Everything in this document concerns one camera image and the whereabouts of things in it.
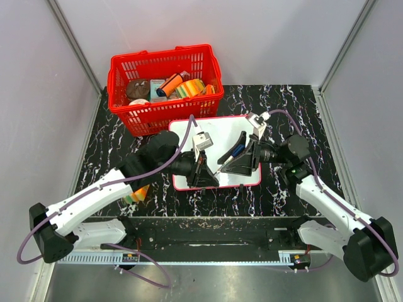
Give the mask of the blue whiteboard marker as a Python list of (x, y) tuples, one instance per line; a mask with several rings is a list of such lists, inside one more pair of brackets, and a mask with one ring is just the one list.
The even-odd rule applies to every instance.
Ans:
[(222, 170), (227, 164), (229, 164), (235, 157), (237, 157), (244, 149), (245, 149), (245, 145), (243, 145), (243, 144), (238, 145), (238, 146), (231, 152), (231, 154), (228, 156), (228, 158), (225, 159), (224, 163), (217, 169), (217, 171), (215, 172), (215, 174), (219, 174), (219, 173), (221, 172), (221, 170)]

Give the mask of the pink framed whiteboard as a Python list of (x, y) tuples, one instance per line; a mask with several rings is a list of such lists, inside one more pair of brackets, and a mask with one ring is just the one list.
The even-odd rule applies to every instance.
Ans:
[[(196, 119), (196, 123), (204, 132), (209, 133), (212, 139), (213, 146), (207, 148), (205, 152), (207, 155), (207, 164), (213, 173), (221, 166), (217, 163), (218, 159), (235, 144), (241, 131), (246, 132), (247, 142), (249, 135), (253, 134), (253, 126), (246, 120), (246, 115), (200, 118)], [(175, 120), (170, 122), (168, 129), (175, 132), (181, 142), (185, 135), (187, 124), (188, 120)], [(195, 127), (192, 126), (189, 138), (182, 152), (189, 151), (192, 148), (193, 144), (191, 138), (195, 134)], [(226, 174), (223, 173), (223, 171), (224, 169), (216, 175), (220, 184), (219, 188), (239, 187), (241, 184), (244, 186), (257, 186), (262, 179), (260, 164), (251, 176)], [(201, 187), (188, 187), (185, 176), (173, 176), (173, 186), (177, 191), (201, 189)]]

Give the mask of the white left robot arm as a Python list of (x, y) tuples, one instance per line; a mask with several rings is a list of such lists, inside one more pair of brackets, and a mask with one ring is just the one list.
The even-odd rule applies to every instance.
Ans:
[(84, 221), (112, 202), (132, 194), (156, 180), (158, 173), (184, 176), (187, 185), (217, 187), (219, 182), (207, 165), (206, 149), (213, 145), (207, 132), (198, 131), (192, 149), (182, 151), (185, 139), (172, 131), (153, 136), (101, 179), (77, 194), (45, 206), (29, 209), (30, 233), (46, 263), (57, 262), (75, 249), (135, 245), (137, 235), (125, 218), (102, 223)]

